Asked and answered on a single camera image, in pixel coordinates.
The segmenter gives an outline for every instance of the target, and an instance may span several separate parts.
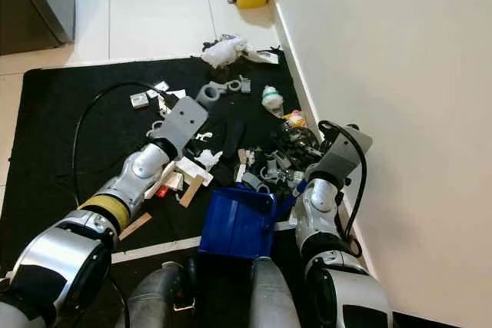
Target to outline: baseboard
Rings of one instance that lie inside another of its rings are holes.
[[[292,80],[294,82],[294,88],[296,93],[298,94],[299,103],[301,105],[301,110],[303,111],[304,118],[307,121],[307,125],[309,128],[318,136],[321,137],[320,131],[317,129],[317,123],[320,120],[320,117],[317,113],[316,107],[314,106],[314,100],[309,91],[308,84],[306,79],[304,78],[304,74],[302,73],[302,68],[296,54],[294,44],[292,42],[291,34],[289,33],[288,27],[285,23],[285,18],[282,13],[282,9],[277,0],[270,0],[269,5],[271,7],[271,11],[274,15],[274,24],[277,29],[278,39],[281,43],[282,50],[285,54],[285,59],[287,60],[287,65],[289,67],[289,71],[292,76]],[[349,214],[353,209],[352,203],[345,198],[344,200],[345,209]],[[361,244],[362,253],[364,262],[367,266],[367,270],[371,273],[374,278],[377,279],[377,273],[374,269],[374,265],[372,263],[371,255],[369,250],[367,249],[367,244],[364,242],[364,238],[361,234],[361,229],[359,228],[357,219],[353,225],[353,231],[359,244]]]

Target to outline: white wall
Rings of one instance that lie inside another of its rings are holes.
[[[358,223],[392,306],[490,326],[492,0],[276,1],[314,114],[374,137]]]

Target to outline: gray pipe fitting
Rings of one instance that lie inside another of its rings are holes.
[[[220,98],[220,91],[210,84],[204,84],[198,92],[196,101],[205,109],[210,110]]]

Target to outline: white stripe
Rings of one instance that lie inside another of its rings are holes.
[[[184,240],[166,242],[164,244],[157,244],[141,249],[122,251],[121,253],[113,253],[111,255],[111,262],[113,264],[122,263],[124,261],[141,259],[142,257],[152,257],[161,253],[170,253],[171,251],[191,249],[198,247],[201,237],[186,238]]]

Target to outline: blue plastic bin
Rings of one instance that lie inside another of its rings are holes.
[[[198,250],[229,257],[270,256],[273,231],[264,232],[274,216],[277,199],[236,188],[214,191]]]

